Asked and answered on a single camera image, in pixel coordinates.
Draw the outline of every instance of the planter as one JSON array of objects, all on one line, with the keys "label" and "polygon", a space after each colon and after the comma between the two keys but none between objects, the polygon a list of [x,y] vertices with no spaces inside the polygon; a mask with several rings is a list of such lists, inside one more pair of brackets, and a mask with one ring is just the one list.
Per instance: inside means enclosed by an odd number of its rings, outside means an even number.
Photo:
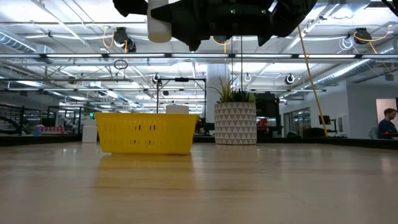
[{"label": "planter", "polygon": [[256,144],[256,104],[236,102],[216,104],[215,140],[216,144]]}]

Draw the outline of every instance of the man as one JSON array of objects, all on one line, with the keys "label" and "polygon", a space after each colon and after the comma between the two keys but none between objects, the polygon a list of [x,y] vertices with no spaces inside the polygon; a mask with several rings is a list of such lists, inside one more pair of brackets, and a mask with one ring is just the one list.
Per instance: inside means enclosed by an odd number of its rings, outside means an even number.
[{"label": "man", "polygon": [[384,111],[384,119],[379,123],[379,138],[392,139],[387,133],[397,133],[396,126],[391,122],[397,116],[397,110],[388,108]]}]

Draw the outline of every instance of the plastic basket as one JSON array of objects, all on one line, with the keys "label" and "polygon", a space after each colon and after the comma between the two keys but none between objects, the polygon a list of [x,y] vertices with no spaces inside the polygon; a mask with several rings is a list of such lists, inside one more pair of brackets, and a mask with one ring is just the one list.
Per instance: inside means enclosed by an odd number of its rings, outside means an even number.
[{"label": "plastic basket", "polygon": [[103,152],[189,154],[195,114],[96,113]]}]

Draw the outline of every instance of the wooden floor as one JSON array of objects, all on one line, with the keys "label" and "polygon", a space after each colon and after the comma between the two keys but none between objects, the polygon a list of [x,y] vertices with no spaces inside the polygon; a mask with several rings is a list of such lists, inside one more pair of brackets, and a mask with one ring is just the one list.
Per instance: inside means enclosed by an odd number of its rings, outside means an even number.
[{"label": "wooden floor", "polygon": [[0,223],[398,223],[398,152],[194,144],[191,156],[97,145],[0,148]]}]

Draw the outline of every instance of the dark hair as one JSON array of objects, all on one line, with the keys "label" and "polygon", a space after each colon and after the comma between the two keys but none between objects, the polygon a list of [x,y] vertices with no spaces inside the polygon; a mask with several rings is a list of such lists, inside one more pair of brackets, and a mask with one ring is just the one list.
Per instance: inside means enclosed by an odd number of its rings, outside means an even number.
[{"label": "dark hair", "polygon": [[388,108],[384,111],[384,115],[387,115],[388,113],[392,113],[392,112],[397,112],[397,110],[392,109],[392,108]]}]

